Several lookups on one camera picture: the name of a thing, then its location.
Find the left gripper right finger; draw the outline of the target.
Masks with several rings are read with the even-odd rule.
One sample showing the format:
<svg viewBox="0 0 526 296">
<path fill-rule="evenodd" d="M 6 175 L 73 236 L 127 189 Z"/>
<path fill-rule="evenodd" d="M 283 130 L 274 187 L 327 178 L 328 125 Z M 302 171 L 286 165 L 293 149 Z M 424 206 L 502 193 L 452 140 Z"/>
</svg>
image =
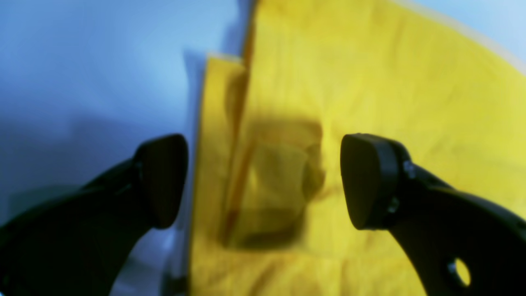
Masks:
<svg viewBox="0 0 526 296">
<path fill-rule="evenodd" d="M 345 135 L 340 170 L 353 226 L 389 231 L 429 296 L 524 296 L 524 219 L 451 187 L 385 137 Z"/>
</svg>

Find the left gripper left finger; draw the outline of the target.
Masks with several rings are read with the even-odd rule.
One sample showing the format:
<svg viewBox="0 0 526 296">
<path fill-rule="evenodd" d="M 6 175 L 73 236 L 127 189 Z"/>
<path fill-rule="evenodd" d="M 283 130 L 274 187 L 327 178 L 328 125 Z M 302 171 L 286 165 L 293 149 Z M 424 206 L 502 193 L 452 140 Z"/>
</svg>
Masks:
<svg viewBox="0 0 526 296">
<path fill-rule="evenodd" d="M 183 135 L 141 144 L 131 159 L 1 227 L 4 296 L 108 296 L 135 244 L 176 221 L 189 163 Z"/>
</svg>

